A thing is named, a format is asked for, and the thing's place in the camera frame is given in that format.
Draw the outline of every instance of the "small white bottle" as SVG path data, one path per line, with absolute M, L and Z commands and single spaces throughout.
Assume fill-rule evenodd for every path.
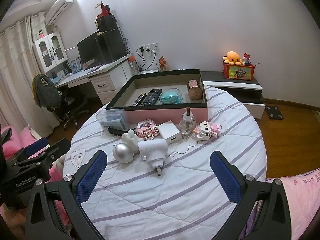
M 196 128 L 196 118 L 190 111 L 190 107 L 187 107 L 186 112 L 182 116 L 182 120 L 179 123 L 179 131 L 183 139 L 187 139 L 192 134 L 192 131 Z

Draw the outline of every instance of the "computer monitor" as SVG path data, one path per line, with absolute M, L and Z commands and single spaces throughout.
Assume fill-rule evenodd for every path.
M 98 32 L 95 32 L 77 44 L 81 63 L 89 63 L 86 69 L 103 63 L 100 55 L 100 48 L 96 41 L 97 35 Z

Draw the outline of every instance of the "curtain rod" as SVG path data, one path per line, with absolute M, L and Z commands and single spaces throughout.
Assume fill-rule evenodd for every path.
M 14 28 L 15 26 L 16 26 L 16 25 L 12 25 L 12 26 L 9 28 L 9 30 L 11 30 L 12 28 Z

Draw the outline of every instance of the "glass cabinet window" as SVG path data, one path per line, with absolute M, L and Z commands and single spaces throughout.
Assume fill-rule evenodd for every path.
M 53 44 L 53 53 L 55 53 L 57 55 L 57 58 L 60 60 L 60 59 L 63 59 L 63 53 L 62 53 L 62 49 L 60 48 L 60 44 L 59 44 L 59 40 L 58 40 L 58 37 L 57 36 L 53 36 L 51 38 L 52 40 L 52 44 Z
M 52 65 L 52 62 L 51 62 L 50 54 L 49 54 L 48 49 L 47 49 L 47 45 L 45 44 L 44 41 L 41 41 L 39 43 L 39 48 L 40 48 L 40 51 L 41 51 L 42 58 L 44 60 L 45 66 L 46 67 L 50 67 Z

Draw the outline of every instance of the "striped tablecloth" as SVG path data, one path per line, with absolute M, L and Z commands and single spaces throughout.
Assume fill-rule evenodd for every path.
M 266 150 L 254 118 L 227 92 L 205 89 L 209 121 L 222 126 L 220 137 L 200 142 L 185 154 L 169 156 L 162 176 L 139 155 L 132 163 L 120 165 L 112 155 L 113 144 L 120 139 L 102 130 L 97 113 L 75 134 L 64 175 L 77 171 L 71 158 L 83 148 L 82 164 L 97 150 L 108 155 L 105 171 L 89 200 L 82 203 L 105 239 L 212 239 L 235 207 L 210 168 L 209 157 L 215 150 L 243 174 L 265 180 Z

